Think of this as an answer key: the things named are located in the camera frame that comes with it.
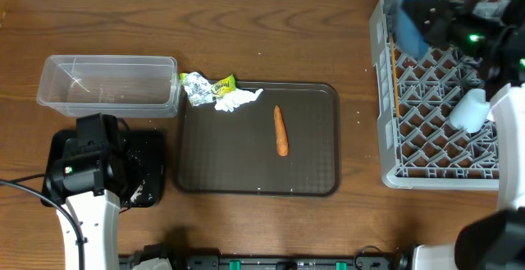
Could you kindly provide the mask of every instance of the wooden table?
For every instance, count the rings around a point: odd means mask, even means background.
[[[342,185],[326,199],[189,195],[168,181],[154,208],[120,216],[119,252],[167,242],[185,252],[350,255],[455,240],[496,193],[392,190],[381,182],[377,80],[368,18],[378,0],[10,0],[0,28],[0,177],[44,171],[53,134],[74,118],[39,106],[53,54],[173,56],[219,79],[327,82],[340,96]],[[174,119],[132,119],[166,133]],[[35,189],[41,180],[27,182]],[[0,188],[0,268],[63,269],[56,212]]]

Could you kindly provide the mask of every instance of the white cup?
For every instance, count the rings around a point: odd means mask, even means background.
[[[486,120],[491,104],[486,101],[484,89],[470,89],[454,107],[449,116],[450,124],[468,133],[478,132]]]

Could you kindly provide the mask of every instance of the white tissue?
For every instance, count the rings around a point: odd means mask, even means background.
[[[236,89],[217,100],[215,110],[233,112],[239,105],[255,101],[262,91],[263,89],[257,89],[255,93],[252,93],[248,90]]]

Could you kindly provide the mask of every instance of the green strip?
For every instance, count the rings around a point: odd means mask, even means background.
[[[346,270],[346,263],[343,262],[337,262],[336,263],[336,270]]]
[[[240,262],[230,261],[230,270],[240,270]]]

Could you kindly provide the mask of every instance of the white plastic crate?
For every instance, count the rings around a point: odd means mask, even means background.
[[[372,64],[379,93],[377,137],[381,179],[394,189],[498,190],[495,126],[476,134],[454,130],[448,115],[468,87],[482,83],[470,57],[431,49],[419,62],[395,48],[399,114],[395,114],[390,32],[397,0],[380,0],[370,18]],[[482,0],[475,14],[499,17],[509,0]]]

